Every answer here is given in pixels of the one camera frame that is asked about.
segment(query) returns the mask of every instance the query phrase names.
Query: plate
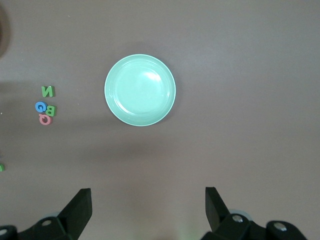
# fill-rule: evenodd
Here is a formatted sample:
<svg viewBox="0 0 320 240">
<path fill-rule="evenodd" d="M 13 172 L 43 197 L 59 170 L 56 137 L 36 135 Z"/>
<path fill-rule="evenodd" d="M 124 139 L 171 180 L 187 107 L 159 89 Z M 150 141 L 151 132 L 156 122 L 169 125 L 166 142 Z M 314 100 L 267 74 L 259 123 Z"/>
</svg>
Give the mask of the plate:
<svg viewBox="0 0 320 240">
<path fill-rule="evenodd" d="M 111 112 L 133 126 L 149 126 L 171 110 L 176 84 L 169 68 L 145 54 L 127 56 L 109 71 L 104 85 L 105 100 Z"/>
</svg>

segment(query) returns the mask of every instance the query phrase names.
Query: green object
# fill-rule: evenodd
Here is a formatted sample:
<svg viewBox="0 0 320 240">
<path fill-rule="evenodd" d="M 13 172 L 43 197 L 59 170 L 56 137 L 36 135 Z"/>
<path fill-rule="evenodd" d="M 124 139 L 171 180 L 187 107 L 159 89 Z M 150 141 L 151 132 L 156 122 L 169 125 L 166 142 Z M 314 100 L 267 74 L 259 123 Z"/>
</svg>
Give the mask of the green object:
<svg viewBox="0 0 320 240">
<path fill-rule="evenodd" d="M 48 95 L 49 97 L 54 97 L 55 96 L 55 87 L 54 86 L 42 86 L 42 96 L 46 98 Z"/>
<path fill-rule="evenodd" d="M 149 126 L 171 110 L 176 84 L 168 67 L 153 56 L 135 54 L 118 61 L 108 73 L 104 95 L 113 114 L 126 124 Z"/>
<path fill-rule="evenodd" d="M 57 110 L 56 106 L 49 105 L 46 107 L 45 114 L 47 114 L 49 117 L 54 117 L 56 115 L 56 110 Z"/>
</svg>

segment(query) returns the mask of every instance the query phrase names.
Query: green plate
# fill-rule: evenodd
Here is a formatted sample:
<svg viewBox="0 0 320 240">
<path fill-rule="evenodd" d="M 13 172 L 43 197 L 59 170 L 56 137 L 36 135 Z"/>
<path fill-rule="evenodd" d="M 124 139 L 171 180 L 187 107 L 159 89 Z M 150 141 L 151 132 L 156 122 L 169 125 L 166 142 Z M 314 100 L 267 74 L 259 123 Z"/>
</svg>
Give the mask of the green plate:
<svg viewBox="0 0 320 240">
<path fill-rule="evenodd" d="M 104 95 L 113 114 L 133 126 L 159 122 L 176 97 L 174 77 L 159 59 L 135 54 L 118 61 L 108 73 Z"/>
</svg>

